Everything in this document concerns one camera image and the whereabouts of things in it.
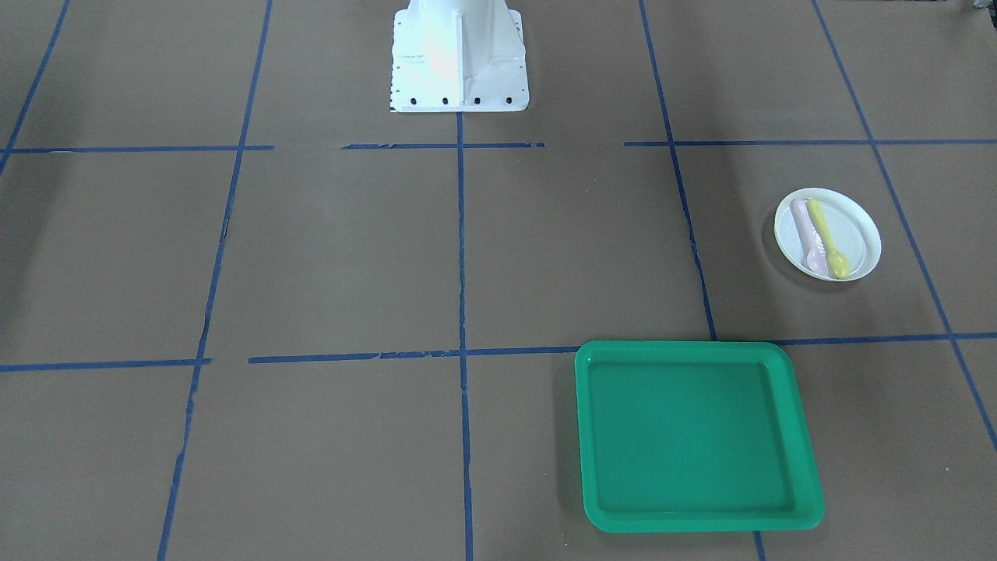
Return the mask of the pink plastic spoon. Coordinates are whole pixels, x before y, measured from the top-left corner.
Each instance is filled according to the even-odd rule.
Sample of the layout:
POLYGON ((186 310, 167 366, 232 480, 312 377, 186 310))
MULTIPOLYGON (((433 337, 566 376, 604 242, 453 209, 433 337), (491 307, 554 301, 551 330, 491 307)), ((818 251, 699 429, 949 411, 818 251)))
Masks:
POLYGON ((830 277, 830 265, 827 262, 826 250, 818 228, 813 224, 807 199, 794 199, 791 202, 791 216, 800 238, 802 266, 817 277, 830 277))

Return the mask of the white round plate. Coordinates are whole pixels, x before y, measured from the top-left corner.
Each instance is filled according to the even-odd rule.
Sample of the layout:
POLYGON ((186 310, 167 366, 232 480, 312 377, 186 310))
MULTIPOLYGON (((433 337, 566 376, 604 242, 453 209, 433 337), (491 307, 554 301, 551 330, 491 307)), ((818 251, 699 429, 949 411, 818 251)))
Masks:
POLYGON ((829 283, 850 283, 868 276, 882 258, 882 238, 875 221, 863 207, 844 194, 824 188, 798 189, 785 196, 775 210, 773 235, 777 248, 784 258, 797 270, 812 278, 829 283), (817 277, 809 273, 801 264, 802 251, 797 228, 795 228, 790 205, 794 199, 818 199, 830 223, 834 245, 850 260, 851 273, 846 280, 817 277))

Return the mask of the yellow plastic spoon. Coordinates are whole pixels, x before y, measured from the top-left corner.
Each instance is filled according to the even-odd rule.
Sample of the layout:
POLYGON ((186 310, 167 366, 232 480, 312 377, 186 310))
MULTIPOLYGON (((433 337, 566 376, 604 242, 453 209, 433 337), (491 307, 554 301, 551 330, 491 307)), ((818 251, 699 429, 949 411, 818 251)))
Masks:
POLYGON ((847 256, 841 252, 834 242, 830 223, 827 220, 822 203, 818 199, 807 199, 805 206, 812 221, 816 234, 820 237, 820 245, 825 251, 827 270, 837 280, 846 280, 851 273, 851 263, 847 256))

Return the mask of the green plastic tray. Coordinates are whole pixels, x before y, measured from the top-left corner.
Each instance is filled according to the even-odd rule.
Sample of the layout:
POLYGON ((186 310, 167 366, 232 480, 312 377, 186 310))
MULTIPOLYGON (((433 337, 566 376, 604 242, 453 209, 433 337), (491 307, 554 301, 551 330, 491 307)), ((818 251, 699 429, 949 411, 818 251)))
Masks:
POLYGON ((607 533, 809 530, 825 495, 793 362, 769 342, 576 353, 583 508, 607 533))

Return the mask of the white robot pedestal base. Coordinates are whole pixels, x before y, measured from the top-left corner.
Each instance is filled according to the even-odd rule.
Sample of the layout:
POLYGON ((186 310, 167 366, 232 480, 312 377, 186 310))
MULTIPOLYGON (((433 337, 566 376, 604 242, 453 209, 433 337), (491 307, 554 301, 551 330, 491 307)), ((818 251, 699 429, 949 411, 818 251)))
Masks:
POLYGON ((391 111, 530 106, 523 18, 506 1, 410 1, 393 32, 391 111))

